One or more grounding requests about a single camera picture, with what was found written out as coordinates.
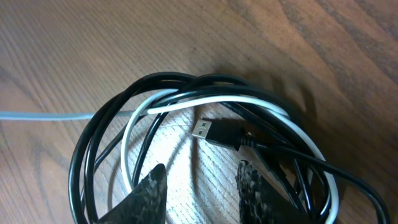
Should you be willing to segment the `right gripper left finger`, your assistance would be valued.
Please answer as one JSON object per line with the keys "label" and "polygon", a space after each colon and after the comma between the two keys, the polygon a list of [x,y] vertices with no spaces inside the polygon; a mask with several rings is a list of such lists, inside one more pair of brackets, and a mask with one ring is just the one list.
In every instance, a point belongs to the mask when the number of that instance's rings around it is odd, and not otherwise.
{"label": "right gripper left finger", "polygon": [[167,175],[157,164],[117,206],[98,220],[99,224],[165,223]]}

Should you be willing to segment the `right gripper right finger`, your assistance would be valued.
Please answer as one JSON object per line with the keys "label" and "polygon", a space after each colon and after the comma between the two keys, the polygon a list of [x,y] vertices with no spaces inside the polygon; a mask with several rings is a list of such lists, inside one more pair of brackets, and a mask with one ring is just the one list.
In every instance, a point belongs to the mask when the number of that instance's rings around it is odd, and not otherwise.
{"label": "right gripper right finger", "polygon": [[236,174],[241,224],[299,224],[311,219],[288,202],[253,166],[241,160]]}

